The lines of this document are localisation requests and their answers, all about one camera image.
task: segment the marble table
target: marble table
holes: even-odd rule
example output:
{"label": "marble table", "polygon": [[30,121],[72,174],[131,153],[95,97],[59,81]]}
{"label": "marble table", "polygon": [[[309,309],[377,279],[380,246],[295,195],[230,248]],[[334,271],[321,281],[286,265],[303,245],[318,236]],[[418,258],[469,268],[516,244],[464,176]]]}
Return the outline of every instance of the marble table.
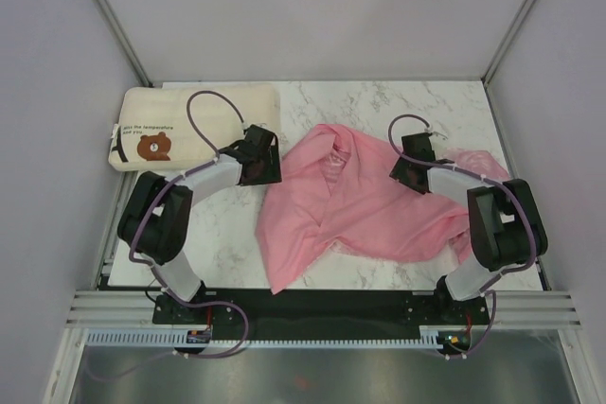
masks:
{"label": "marble table", "polygon": [[[200,85],[166,83],[165,88]],[[205,83],[206,86],[217,84]],[[437,154],[446,148],[485,149],[506,165],[486,94],[480,81],[292,81],[275,82],[280,94],[280,152],[288,151],[313,126],[340,123],[386,139],[387,126],[398,114],[420,114],[442,133]],[[396,137],[421,132],[413,120],[401,121]],[[196,205],[191,213],[186,254],[193,270],[209,287],[269,288],[254,229],[264,187],[232,187]],[[334,244],[290,289],[432,290],[457,265],[449,247],[419,263],[348,255]],[[148,286],[147,267],[128,260],[119,241],[110,286]],[[497,290],[541,290],[536,268],[507,275]]]}

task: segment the pink fabric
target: pink fabric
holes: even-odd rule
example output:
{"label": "pink fabric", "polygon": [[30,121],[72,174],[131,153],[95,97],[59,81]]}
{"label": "pink fabric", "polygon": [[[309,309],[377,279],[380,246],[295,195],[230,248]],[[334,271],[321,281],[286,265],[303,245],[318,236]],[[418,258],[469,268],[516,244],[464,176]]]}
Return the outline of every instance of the pink fabric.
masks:
{"label": "pink fabric", "polygon": [[[487,152],[473,153],[480,153],[468,158],[482,164],[481,173],[505,172]],[[396,160],[386,142],[342,125],[316,126],[284,157],[282,183],[270,185],[257,224],[273,293],[335,240],[355,254],[399,262],[430,259],[451,238],[460,255],[469,254],[466,209],[390,179]]]}

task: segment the pink towel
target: pink towel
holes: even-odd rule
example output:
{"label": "pink towel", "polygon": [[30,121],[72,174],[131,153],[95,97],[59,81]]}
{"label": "pink towel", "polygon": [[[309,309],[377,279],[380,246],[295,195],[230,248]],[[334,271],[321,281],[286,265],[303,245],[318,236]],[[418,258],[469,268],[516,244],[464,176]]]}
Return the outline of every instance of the pink towel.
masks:
{"label": "pink towel", "polygon": [[[466,158],[465,153],[457,156]],[[487,152],[479,153],[467,161],[493,178],[507,177]],[[386,142],[342,125],[314,127],[284,157],[283,181],[270,185],[257,224],[273,293],[295,281],[335,240],[357,255],[399,262],[431,259],[451,238],[461,260],[469,254],[467,210],[390,179],[397,159]]]}

